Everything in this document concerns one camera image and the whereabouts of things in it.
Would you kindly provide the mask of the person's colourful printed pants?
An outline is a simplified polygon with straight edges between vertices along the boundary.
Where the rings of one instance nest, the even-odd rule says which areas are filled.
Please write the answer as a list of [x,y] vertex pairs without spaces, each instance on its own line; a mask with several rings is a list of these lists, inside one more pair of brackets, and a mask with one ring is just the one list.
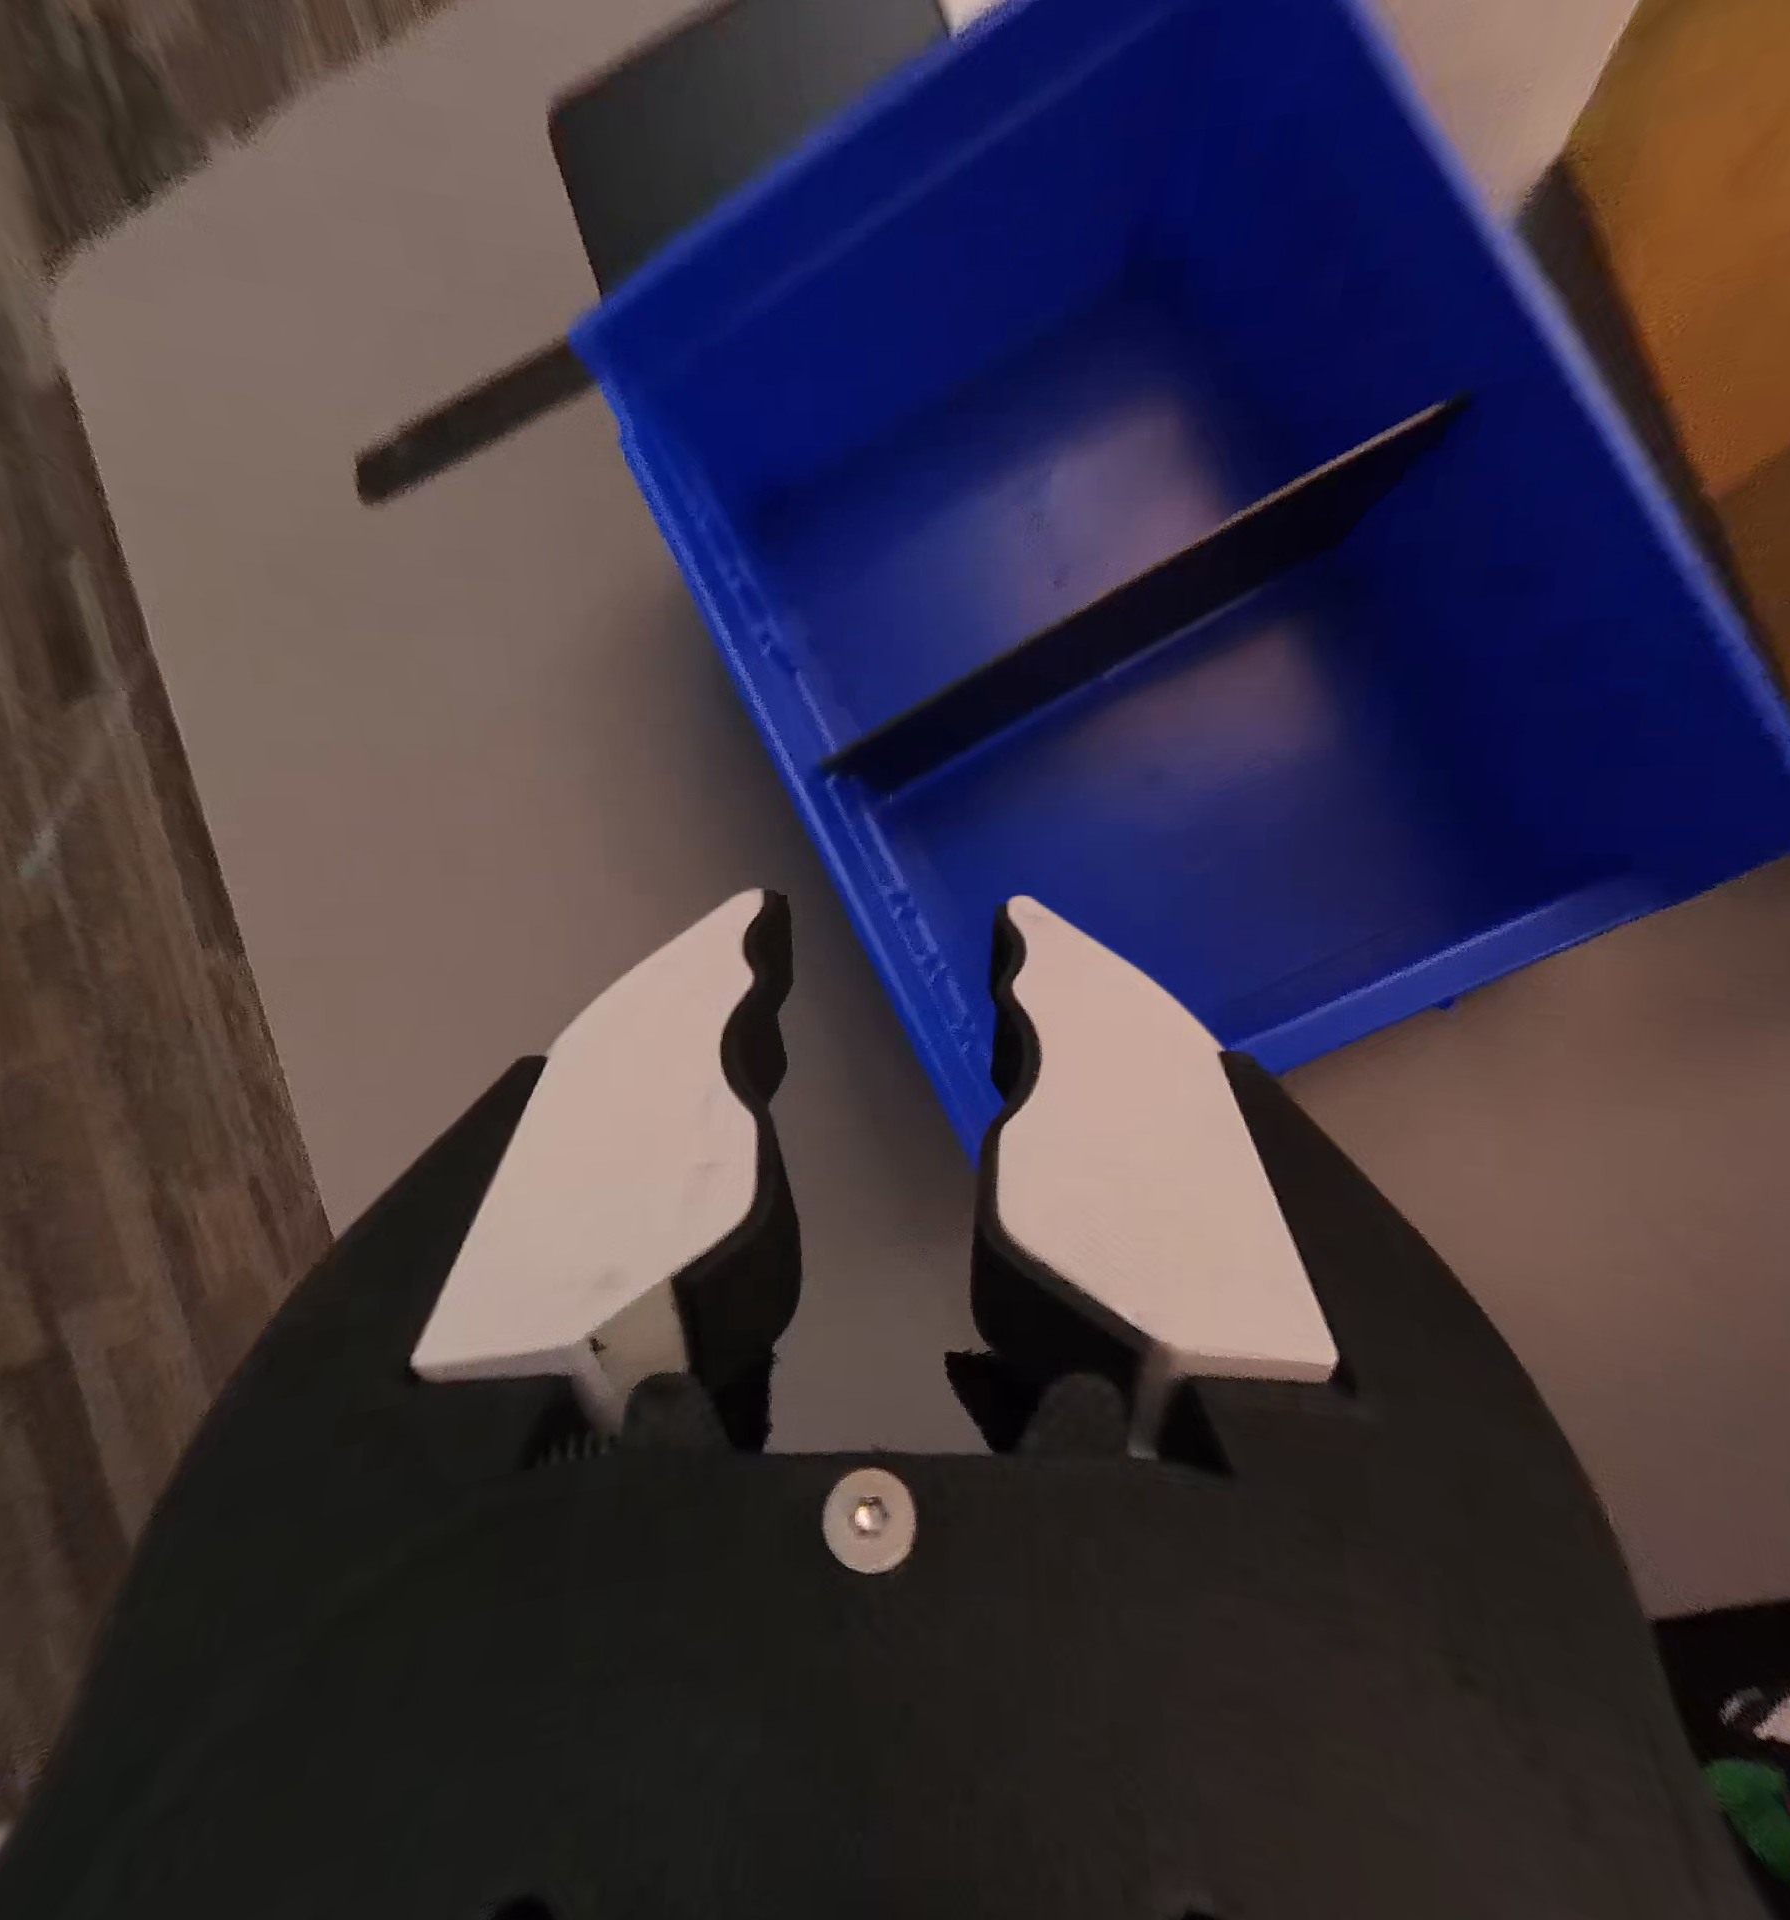
[[1790,1916],[1790,1599],[1655,1626],[1708,1791],[1773,1916]]

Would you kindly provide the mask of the blue plastic bin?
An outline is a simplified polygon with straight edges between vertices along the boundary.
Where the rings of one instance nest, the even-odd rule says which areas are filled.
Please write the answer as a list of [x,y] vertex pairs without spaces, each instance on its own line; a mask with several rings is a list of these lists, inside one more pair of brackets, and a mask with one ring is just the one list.
[[[1006,4],[571,331],[957,1136],[1026,896],[1264,1068],[1790,855],[1790,709],[1358,4]],[[1334,554],[892,795],[820,764],[1452,397]]]

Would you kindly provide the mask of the yellow plastic bin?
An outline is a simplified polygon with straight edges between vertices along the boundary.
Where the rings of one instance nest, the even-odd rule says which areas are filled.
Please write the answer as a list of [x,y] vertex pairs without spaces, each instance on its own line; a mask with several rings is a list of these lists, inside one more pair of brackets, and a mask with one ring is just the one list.
[[1638,4],[1564,157],[1790,689],[1790,2]]

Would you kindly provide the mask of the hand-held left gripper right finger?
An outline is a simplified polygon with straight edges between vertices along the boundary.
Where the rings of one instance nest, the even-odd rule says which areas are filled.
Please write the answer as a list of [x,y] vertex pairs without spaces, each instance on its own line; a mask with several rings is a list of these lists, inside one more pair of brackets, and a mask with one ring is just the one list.
[[993,1090],[970,1312],[987,1432],[1026,1440],[1062,1381],[1096,1381],[1131,1456],[1218,1458],[1210,1382],[1327,1389],[1337,1344],[1230,1074],[1131,961],[1026,896],[993,924]]

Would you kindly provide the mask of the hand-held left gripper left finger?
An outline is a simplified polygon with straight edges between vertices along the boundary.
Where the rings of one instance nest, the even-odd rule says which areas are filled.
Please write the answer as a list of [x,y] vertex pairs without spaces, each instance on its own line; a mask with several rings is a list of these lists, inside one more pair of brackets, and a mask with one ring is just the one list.
[[419,1381],[562,1381],[617,1437],[643,1382],[687,1377],[737,1453],[764,1450],[802,1284],[770,1117],[792,984],[789,904],[757,888],[559,1033],[416,1338]]

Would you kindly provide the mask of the black bin divider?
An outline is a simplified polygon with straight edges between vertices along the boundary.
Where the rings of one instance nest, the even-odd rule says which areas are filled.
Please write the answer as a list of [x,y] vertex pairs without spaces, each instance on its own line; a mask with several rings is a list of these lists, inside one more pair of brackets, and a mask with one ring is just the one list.
[[1465,408],[1464,395],[1444,398],[1301,472],[1201,541],[849,740],[822,759],[822,775],[895,795],[1104,686],[1282,576],[1334,554],[1447,440]]

